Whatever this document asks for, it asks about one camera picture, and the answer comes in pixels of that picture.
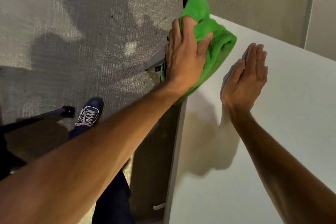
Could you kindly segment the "person's left hand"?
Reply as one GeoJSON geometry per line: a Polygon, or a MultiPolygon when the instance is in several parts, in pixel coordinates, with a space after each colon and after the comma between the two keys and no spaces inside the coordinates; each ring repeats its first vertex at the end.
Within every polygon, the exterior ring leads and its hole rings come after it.
{"type": "Polygon", "coordinates": [[[182,18],[182,46],[171,48],[171,30],[166,45],[166,77],[164,87],[169,96],[181,97],[199,81],[206,57],[197,56],[194,28],[197,22],[190,16],[182,18]]]}

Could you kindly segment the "person's right hand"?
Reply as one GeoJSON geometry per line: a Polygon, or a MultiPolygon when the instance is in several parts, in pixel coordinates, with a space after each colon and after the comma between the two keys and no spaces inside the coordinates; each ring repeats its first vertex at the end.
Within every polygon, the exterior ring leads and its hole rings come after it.
{"type": "Polygon", "coordinates": [[[245,55],[241,58],[245,60],[245,69],[239,81],[237,83],[228,83],[229,75],[225,80],[221,90],[221,101],[228,112],[237,110],[250,112],[267,82],[268,67],[265,64],[267,52],[264,49],[263,74],[256,74],[257,45],[256,43],[251,43],[245,55]]]}

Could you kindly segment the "person's left forearm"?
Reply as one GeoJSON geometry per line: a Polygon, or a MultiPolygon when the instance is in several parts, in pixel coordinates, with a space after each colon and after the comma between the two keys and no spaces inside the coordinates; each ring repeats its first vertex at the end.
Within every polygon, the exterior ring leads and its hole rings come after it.
{"type": "Polygon", "coordinates": [[[0,224],[77,224],[184,93],[164,82],[0,182],[0,224]]]}

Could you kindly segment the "person's right forearm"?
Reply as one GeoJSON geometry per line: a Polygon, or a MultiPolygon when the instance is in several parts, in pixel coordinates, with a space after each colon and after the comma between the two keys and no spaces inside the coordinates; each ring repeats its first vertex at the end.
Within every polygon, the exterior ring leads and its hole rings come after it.
{"type": "Polygon", "coordinates": [[[336,224],[336,194],[281,146],[249,111],[230,108],[243,141],[285,224],[336,224]]]}

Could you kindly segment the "white table leg foot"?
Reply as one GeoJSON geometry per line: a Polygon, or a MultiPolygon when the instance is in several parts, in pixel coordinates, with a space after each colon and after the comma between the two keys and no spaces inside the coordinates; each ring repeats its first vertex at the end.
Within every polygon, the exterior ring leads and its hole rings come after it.
{"type": "Polygon", "coordinates": [[[164,45],[158,52],[149,58],[148,61],[144,63],[144,70],[149,71],[155,67],[162,65],[164,63],[166,56],[166,46],[164,45]]]}

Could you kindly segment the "blue sneaker with white laces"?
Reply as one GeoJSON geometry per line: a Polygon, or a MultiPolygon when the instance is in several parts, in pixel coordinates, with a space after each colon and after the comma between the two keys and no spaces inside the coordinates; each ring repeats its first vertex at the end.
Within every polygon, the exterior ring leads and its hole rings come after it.
{"type": "Polygon", "coordinates": [[[75,127],[95,125],[103,112],[103,105],[104,101],[100,97],[89,99],[82,107],[75,127]]]}

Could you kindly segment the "black office chair base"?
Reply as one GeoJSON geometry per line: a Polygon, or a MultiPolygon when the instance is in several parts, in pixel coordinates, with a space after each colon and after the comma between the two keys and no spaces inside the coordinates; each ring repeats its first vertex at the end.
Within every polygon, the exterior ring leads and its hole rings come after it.
{"type": "Polygon", "coordinates": [[[0,181],[7,178],[14,171],[17,171],[18,169],[26,165],[25,161],[23,161],[7,149],[5,134],[50,118],[58,118],[58,120],[62,120],[65,118],[73,119],[75,116],[75,112],[75,107],[63,106],[60,109],[56,109],[44,114],[25,118],[14,123],[0,125],[0,181]]]}

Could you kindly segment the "dark blue trouser leg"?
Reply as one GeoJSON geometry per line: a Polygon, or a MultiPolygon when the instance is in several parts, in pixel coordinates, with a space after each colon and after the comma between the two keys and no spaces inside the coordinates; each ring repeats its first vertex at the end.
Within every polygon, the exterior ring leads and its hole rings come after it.
{"type": "Polygon", "coordinates": [[[91,224],[135,224],[130,195],[128,182],[120,170],[96,201],[91,224]]]}

